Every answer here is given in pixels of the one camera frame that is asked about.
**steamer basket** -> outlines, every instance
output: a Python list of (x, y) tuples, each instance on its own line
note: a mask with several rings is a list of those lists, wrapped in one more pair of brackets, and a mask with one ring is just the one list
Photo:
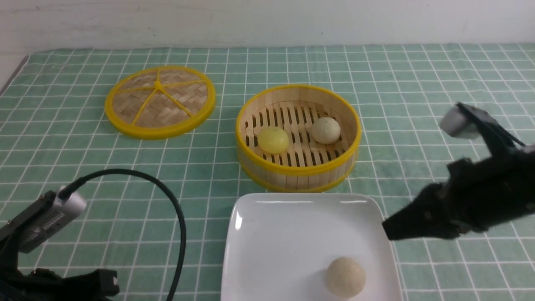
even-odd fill
[[(334, 118), (340, 139), (316, 143), (312, 124)], [(268, 126), (284, 129), (290, 138), (285, 152), (272, 155), (258, 147), (257, 135)], [(341, 183), (351, 172), (361, 139), (357, 113), (333, 92), (308, 85), (286, 85), (255, 95), (238, 114), (236, 140), (241, 167), (258, 184), (284, 192), (321, 192)]]

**green grid tablecloth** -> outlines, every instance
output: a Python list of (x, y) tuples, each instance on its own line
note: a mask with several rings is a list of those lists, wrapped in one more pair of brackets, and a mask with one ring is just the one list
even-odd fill
[[(488, 156), (481, 140), (452, 139), (438, 120), (461, 101), (488, 110), (525, 142), (535, 134), (535, 44), (240, 49), (54, 50), (32, 54), (0, 97), (0, 220), (77, 176), (135, 168), (163, 180), (187, 217), (188, 251), (176, 300), (218, 300), (226, 230), (237, 197), (265, 190), (240, 171), (234, 122), (244, 101), (271, 86), (331, 89), (358, 111), (358, 163), (334, 192), (373, 197), (385, 215), (407, 204), (446, 163)], [(162, 141), (118, 134), (104, 99), (122, 77), (166, 64), (205, 72), (216, 87), (210, 119)], [(91, 182), (84, 214), (29, 255), (60, 275), (119, 273), (117, 300), (161, 300), (178, 256), (170, 202), (124, 176)], [(535, 218), (486, 235), (394, 244), (405, 300), (535, 300)]]

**white plate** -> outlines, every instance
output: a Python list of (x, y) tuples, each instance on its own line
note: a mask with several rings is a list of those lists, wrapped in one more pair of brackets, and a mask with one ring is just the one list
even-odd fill
[(351, 301), (401, 301), (392, 246), (377, 203), (360, 194), (254, 193), (228, 227), (221, 301), (338, 301), (324, 281), (332, 260), (366, 271)]

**yellow rim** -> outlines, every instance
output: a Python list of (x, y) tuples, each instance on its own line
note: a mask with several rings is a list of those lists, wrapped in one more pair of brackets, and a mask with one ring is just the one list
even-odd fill
[(324, 192), (324, 191), (327, 191), (329, 189), (333, 189), (336, 186), (338, 186), (338, 184), (342, 183), (343, 180), (345, 180), (347, 178), (347, 176), (349, 176), (349, 174), (351, 173), (351, 170), (353, 170), (353, 167), (355, 167), (355, 162), (356, 162), (356, 161), (353, 162), (353, 164), (351, 165), (351, 168), (349, 168), (349, 170), (343, 176), (341, 176), (340, 178), (336, 179), (336, 181), (334, 181), (334, 182), (331, 182), (331, 183), (329, 183), (327, 185), (323, 185), (323, 186), (316, 187), (316, 188), (313, 188), (313, 189), (300, 189), (300, 190), (297, 190), (297, 189), (285, 189), (285, 188), (278, 187), (278, 186), (275, 186), (273, 184), (264, 182), (263, 180), (257, 178), (255, 175), (251, 174), (249, 172), (249, 170), (247, 170), (247, 168), (242, 164), (242, 162), (241, 162), (241, 160), (239, 158), (238, 158), (238, 161), (240, 162), (240, 165), (241, 165), (241, 168), (243, 169), (243, 171), (245, 171), (245, 173), (249, 176), (249, 178), (251, 178), (251, 180), (256, 182), (258, 185), (260, 185), (262, 187), (265, 187), (266, 189), (269, 189), (271, 191), (276, 191), (276, 192)]
[[(249, 147), (247, 147), (247, 145), (245, 144), (245, 141), (243, 139), (241, 139), (241, 137), (240, 137), (240, 120), (241, 120), (241, 117), (243, 116), (243, 114), (245, 112), (245, 108), (248, 105), (250, 105), (255, 99), (257, 99), (258, 97), (262, 96), (263, 94), (269, 93), (271, 91), (279, 90), (279, 89), (286, 89), (286, 88), (308, 88), (308, 89), (315, 89), (315, 90), (322, 91), (324, 93), (327, 93), (327, 94), (330, 94), (330, 95), (336, 97), (338, 100), (343, 102), (348, 107), (349, 110), (351, 110), (351, 113), (353, 114), (353, 117), (357, 121), (358, 129), (357, 129), (357, 137), (355, 138), (355, 141), (353, 141), (353, 143), (351, 144), (351, 146), (348, 148), (347, 151), (345, 151), (338, 158), (336, 158), (336, 159), (334, 159), (332, 161), (329, 161), (327, 163), (320, 164), (320, 165), (307, 166), (307, 167), (290, 167), (290, 166), (282, 166), (282, 165), (278, 165), (278, 164), (269, 162), (269, 161), (257, 156), (251, 149), (249, 149)], [(269, 171), (278, 172), (278, 173), (283, 174), (283, 175), (292, 175), (292, 176), (303, 176), (303, 175), (319, 174), (319, 173), (322, 173), (322, 172), (326, 172), (326, 171), (332, 170), (332, 169), (342, 165), (357, 150), (358, 144), (361, 141), (361, 134), (362, 134), (361, 133), (361, 122), (360, 122), (360, 119), (358, 118), (357, 112), (355, 111), (355, 109), (353, 109), (353, 107), (345, 99), (343, 99), (338, 94), (333, 93), (332, 91), (329, 91), (327, 89), (320, 88), (320, 87), (315, 87), (315, 86), (309, 86), (309, 85), (278, 86), (278, 87), (273, 87), (273, 88), (264, 90), (264, 91), (256, 94), (253, 98), (251, 98), (249, 101), (247, 101), (245, 103), (243, 108), (241, 108), (240, 113), (238, 114), (238, 118), (236, 119), (235, 132), (236, 132), (236, 141), (238, 142), (238, 147), (240, 149), (242, 149), (242, 151), (245, 154), (245, 156), (247, 156), (253, 162), (255, 162), (256, 164), (260, 165), (261, 167), (263, 167), (263, 168), (265, 168), (265, 169), (267, 169)]]
[[(128, 124), (128, 123), (124, 122), (123, 120), (121, 120), (115, 114), (115, 112), (113, 111), (112, 101), (113, 101), (113, 97), (115, 96), (115, 94), (119, 91), (119, 87), (121, 87), (128, 80), (130, 80), (130, 79), (132, 79), (134, 77), (140, 76), (142, 74), (156, 71), (157, 74), (159, 75), (160, 70), (170, 70), (170, 69), (184, 70), (184, 71), (187, 71), (189, 73), (192, 73), (192, 74), (198, 76), (201, 79), (201, 81), (206, 85), (207, 90), (208, 90), (206, 103), (204, 104), (204, 106), (201, 108), (201, 110), (198, 113), (196, 113), (194, 115), (191, 115), (190, 112), (188, 110), (186, 110), (186, 113), (188, 115), (190, 115), (190, 118), (187, 119), (186, 121), (181, 122), (179, 124), (166, 126), (166, 127), (159, 127), (157, 129), (148, 129), (148, 128), (145, 128), (145, 127), (138, 127), (138, 126), (134, 126), (132, 124)], [(178, 85), (178, 84), (180, 84), (180, 85), (184, 84), (185, 85), (185, 84), (191, 84), (191, 83), (192, 82), (185, 82), (185, 83), (181, 83), (180, 82), (180, 83), (176, 83), (176, 84), (173, 84), (173, 85)], [(162, 66), (162, 67), (155, 67), (155, 68), (150, 68), (150, 69), (146, 69), (146, 70), (142, 70), (142, 71), (136, 72), (136, 73), (134, 73), (134, 74), (122, 79), (120, 82), (118, 82), (113, 87), (113, 89), (109, 92), (108, 97), (106, 98), (106, 104), (104, 106), (104, 111), (106, 112), (106, 116), (110, 120), (111, 124), (113, 124), (113, 126), (115, 126), (115, 128), (119, 132), (121, 132), (121, 133), (123, 133), (125, 135), (131, 136), (131, 137), (135, 137), (135, 138), (139, 138), (139, 139), (166, 139), (166, 138), (182, 135), (184, 133), (187, 133), (187, 132), (193, 130), (194, 128), (198, 127), (199, 125), (201, 125), (201, 123), (203, 123), (210, 116), (210, 114), (212, 114), (215, 105), (216, 105), (216, 90), (213, 87), (212, 81), (210, 81), (210, 79), (206, 75), (204, 75), (201, 72), (198, 72), (197, 70), (194, 70), (194, 69), (191, 69), (191, 68), (188, 68), (188, 67), (183, 67), (183, 66)]]

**white wall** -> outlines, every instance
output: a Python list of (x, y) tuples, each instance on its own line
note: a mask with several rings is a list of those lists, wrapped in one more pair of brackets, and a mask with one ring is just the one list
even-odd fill
[(535, 42), (535, 0), (0, 0), (0, 54)]

